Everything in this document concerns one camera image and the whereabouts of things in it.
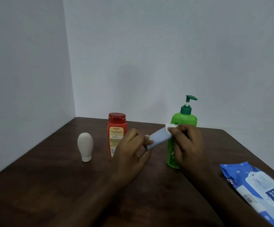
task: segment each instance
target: yellow label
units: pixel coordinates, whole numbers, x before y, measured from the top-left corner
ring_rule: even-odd
[[[121,139],[123,138],[123,127],[110,127],[110,150],[111,156],[113,157],[115,149],[117,145],[120,143]]]

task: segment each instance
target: light blue tube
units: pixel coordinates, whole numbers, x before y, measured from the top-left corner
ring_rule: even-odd
[[[164,141],[170,139],[172,135],[167,130],[169,127],[176,127],[177,125],[174,124],[166,124],[164,128],[161,128],[160,130],[156,131],[154,134],[150,135],[150,139],[154,141],[153,144],[147,145],[147,149],[150,150],[154,146],[157,146]]]

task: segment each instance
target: dark green pump head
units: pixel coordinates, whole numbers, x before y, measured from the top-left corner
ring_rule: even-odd
[[[192,107],[189,105],[190,99],[198,100],[195,96],[186,95],[186,104],[181,107],[180,113],[184,115],[190,115],[192,112]]]

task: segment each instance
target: brown wooden table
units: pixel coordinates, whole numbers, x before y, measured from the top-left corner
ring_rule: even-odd
[[[0,172],[0,227],[43,226],[74,202],[109,164],[107,120],[75,118]],[[128,122],[152,134],[162,124]],[[214,170],[241,163],[274,171],[228,133],[201,128]],[[79,134],[94,140],[92,160],[84,163]],[[166,143],[157,146],[137,179],[107,207],[97,226],[222,226],[214,210],[180,171],[165,163]]]

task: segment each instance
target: green bottle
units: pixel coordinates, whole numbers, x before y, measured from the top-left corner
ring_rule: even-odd
[[[187,95],[186,104],[181,107],[180,113],[173,115],[171,120],[172,124],[191,124],[197,126],[197,117],[191,114],[192,107],[189,105],[190,99],[197,100],[196,97]],[[169,139],[168,141],[168,159],[166,160],[166,163],[172,168],[179,169],[175,160],[173,138]]]

